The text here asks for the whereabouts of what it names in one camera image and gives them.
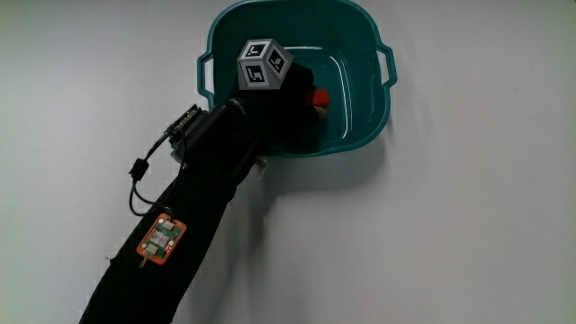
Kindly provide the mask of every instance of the white surface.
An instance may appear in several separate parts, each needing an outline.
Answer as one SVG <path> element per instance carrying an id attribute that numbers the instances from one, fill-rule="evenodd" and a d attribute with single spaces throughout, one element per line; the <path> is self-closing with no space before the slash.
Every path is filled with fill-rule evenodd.
<path id="1" fill-rule="evenodd" d="M 232 1 L 197 3 L 0 3 L 0 322 L 79 320 L 138 221 L 131 162 L 206 107 Z M 358 3 L 396 56 L 391 123 L 250 175 L 175 323 L 576 322 L 576 4 Z"/>

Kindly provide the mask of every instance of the black sleeve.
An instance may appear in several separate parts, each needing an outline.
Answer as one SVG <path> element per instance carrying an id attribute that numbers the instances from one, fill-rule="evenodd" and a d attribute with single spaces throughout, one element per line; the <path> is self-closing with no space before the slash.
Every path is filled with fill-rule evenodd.
<path id="1" fill-rule="evenodd" d="M 207 178 L 190 167 L 174 181 L 164 205 L 175 218 L 186 224 L 174 254 L 162 266 L 146 263 L 136 247 L 162 212 L 151 211 L 130 234 L 96 287 L 82 324 L 93 323 L 170 323 L 176 308 L 194 278 L 211 244 L 236 185 Z"/>

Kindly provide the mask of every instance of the teal plastic basin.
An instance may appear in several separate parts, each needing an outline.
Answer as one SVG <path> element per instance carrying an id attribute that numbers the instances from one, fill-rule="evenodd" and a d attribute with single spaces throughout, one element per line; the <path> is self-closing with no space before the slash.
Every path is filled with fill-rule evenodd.
<path id="1" fill-rule="evenodd" d="M 311 68 L 315 85 L 327 88 L 331 100 L 326 120 L 275 147 L 272 155 L 317 157 L 360 148 L 378 136 L 390 113 L 390 87 L 397 80 L 394 58 L 370 15 L 347 0 L 248 0 L 224 10 L 197 62 L 198 92 L 210 109 L 230 95 L 246 42 L 267 38 Z M 386 57 L 385 82 L 378 51 Z M 204 64 L 210 59 L 214 93 L 204 82 Z"/>

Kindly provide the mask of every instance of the circuit board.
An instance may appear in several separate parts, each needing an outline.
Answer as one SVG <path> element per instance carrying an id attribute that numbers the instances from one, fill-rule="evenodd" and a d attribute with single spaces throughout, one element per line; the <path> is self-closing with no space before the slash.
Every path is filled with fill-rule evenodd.
<path id="1" fill-rule="evenodd" d="M 186 225 L 181 221 L 172 220 L 170 216 L 162 213 L 146 233 L 136 251 L 145 260 L 162 266 L 176 248 L 185 231 Z"/>

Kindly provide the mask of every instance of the black cable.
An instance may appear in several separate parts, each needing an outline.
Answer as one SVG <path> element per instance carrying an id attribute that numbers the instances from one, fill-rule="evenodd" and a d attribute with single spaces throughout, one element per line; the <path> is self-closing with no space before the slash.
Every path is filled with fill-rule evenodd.
<path id="1" fill-rule="evenodd" d="M 166 200 L 166 199 L 170 196 L 170 194 L 172 193 L 172 191 L 174 190 L 174 188 L 175 188 L 175 187 L 177 186 L 177 184 L 179 183 L 180 176 L 181 176 L 182 171 L 184 170 L 184 167 L 185 167 L 186 136 L 185 136 L 185 133 L 184 133 L 184 131 L 182 130 L 182 128 L 178 127 L 178 128 L 176 129 L 176 131 L 179 131 L 179 132 L 180 132 L 180 135 L 181 135 L 181 137 L 182 137 L 182 145 L 183 145 L 183 147 L 182 147 L 182 159 L 181 159 L 181 161 L 180 161 L 180 168 L 178 169 L 178 174 L 176 175 L 175 184 L 172 186 L 172 188 L 170 189 L 170 191 L 166 193 L 166 195 L 165 195 L 165 197 L 164 197 L 164 200 Z M 162 135 L 162 137 L 160 137 L 160 139 L 158 139 L 158 140 L 156 141 L 156 143 L 154 143 L 154 145 L 152 146 L 152 148 L 148 151 L 148 154 L 146 155 L 146 158 L 144 158 L 144 161 L 145 161 L 145 162 L 148 162 L 148 159 L 149 159 L 149 158 L 152 156 L 152 154 L 158 149 L 158 147 L 159 147 L 160 145 L 162 145 L 162 143 L 163 143 L 169 136 L 171 136 L 171 135 L 173 135 L 173 134 L 174 134 L 174 133 L 165 133 L 164 135 Z M 159 208 L 159 209 L 162 209 L 162 210 L 166 211 L 166 212 L 168 213 L 168 215 L 170 215 L 170 220 L 171 220 L 172 222 L 174 222 L 174 220 L 175 220 L 175 219 L 174 219 L 174 214 L 172 213 L 172 211 L 170 210 L 170 208 L 164 206 L 163 204 L 161 204 L 161 203 L 159 203 L 159 202 L 152 202 L 152 201 L 144 198 L 142 195 L 140 195 L 140 193 L 138 192 L 138 189 L 136 188 L 136 183 L 137 183 L 137 182 L 138 182 L 138 181 L 137 181 L 136 179 L 134 179 L 134 180 L 132 181 L 132 188 L 130 189 L 130 199 L 129 199 L 130 211 L 131 211 L 134 215 L 140 216 L 140 217 L 144 217 L 144 216 L 146 216 L 146 215 L 149 214 L 149 211 L 147 211 L 147 212 L 137 212 L 136 210 L 134 210 L 134 207 L 133 207 L 133 205 L 132 205 L 132 201 L 133 201 L 134 194 L 136 194 L 136 196 L 137 196 L 141 201 L 143 201 L 144 203 L 153 205 L 153 206 L 155 206 L 155 207 L 157 207 L 157 208 Z"/>

